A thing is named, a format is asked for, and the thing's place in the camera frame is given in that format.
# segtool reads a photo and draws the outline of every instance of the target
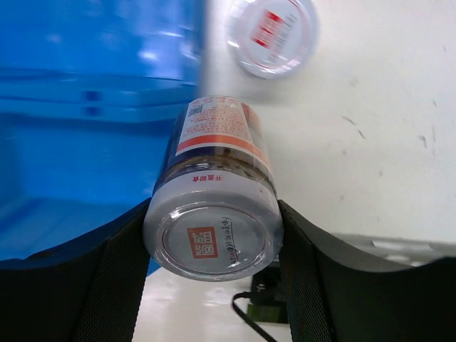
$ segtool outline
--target jar label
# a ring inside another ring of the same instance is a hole
[[[248,153],[271,171],[258,115],[235,98],[208,96],[188,106],[176,155],[214,146]]]
[[[193,259],[217,258],[217,240],[214,227],[187,229]]]

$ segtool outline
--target red label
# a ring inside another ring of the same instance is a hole
[[[193,259],[217,258],[217,242],[214,227],[187,229]]]
[[[265,10],[264,15],[259,20],[258,26],[252,34],[252,40],[263,46],[269,48],[275,42],[280,26],[283,20],[276,14]]]
[[[193,176],[193,182],[221,182],[222,180],[222,175]]]

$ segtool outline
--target jar lid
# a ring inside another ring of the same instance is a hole
[[[172,262],[201,277],[242,273],[261,259],[266,243],[253,217],[228,207],[198,207],[163,224],[162,248]]]
[[[289,75],[315,48],[318,22],[309,0],[238,0],[229,16],[228,44],[257,77]]]

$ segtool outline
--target bottle cap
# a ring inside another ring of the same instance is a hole
[[[238,0],[230,11],[227,40],[245,71],[272,79],[293,73],[307,61],[317,28],[309,0]]]
[[[283,226],[275,195],[265,186],[209,170],[179,176],[157,190],[143,237],[150,255],[169,271],[227,281],[270,264],[281,248]]]

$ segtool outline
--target black cable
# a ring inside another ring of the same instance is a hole
[[[250,328],[254,329],[262,338],[264,338],[268,342],[277,342],[277,340],[269,335],[261,326],[256,324],[250,317],[248,317],[235,303],[235,301],[239,298],[247,298],[250,299],[257,294],[253,294],[252,292],[242,292],[240,294],[235,294],[233,299],[231,300],[231,307],[233,308],[234,312],[241,317],[245,323],[249,325]]]

